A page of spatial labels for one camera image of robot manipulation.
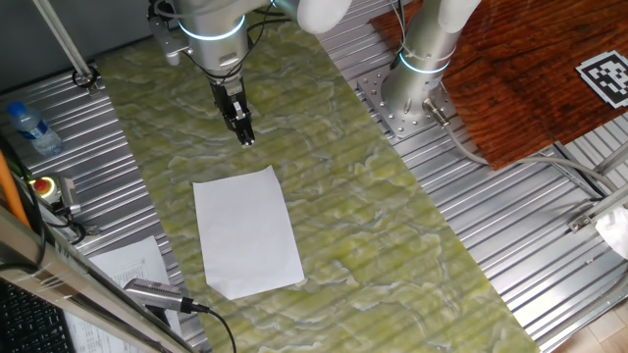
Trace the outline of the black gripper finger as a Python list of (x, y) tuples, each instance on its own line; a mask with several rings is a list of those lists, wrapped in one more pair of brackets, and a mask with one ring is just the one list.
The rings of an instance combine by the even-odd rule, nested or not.
[(236, 134), (237, 139), (243, 147), (251, 146), (251, 119), (227, 118), (226, 124), (229, 130)]
[[(236, 119), (250, 118), (250, 112), (247, 108), (243, 108), (238, 102), (235, 102)], [(251, 143), (255, 142), (254, 132), (251, 126)]]

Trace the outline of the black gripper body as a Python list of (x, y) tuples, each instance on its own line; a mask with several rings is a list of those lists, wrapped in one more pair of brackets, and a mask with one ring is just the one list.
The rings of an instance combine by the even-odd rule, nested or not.
[(247, 108), (245, 88), (241, 77), (223, 84), (211, 82), (210, 85), (215, 104), (225, 121), (227, 118), (236, 118), (235, 102), (238, 102), (243, 108)]

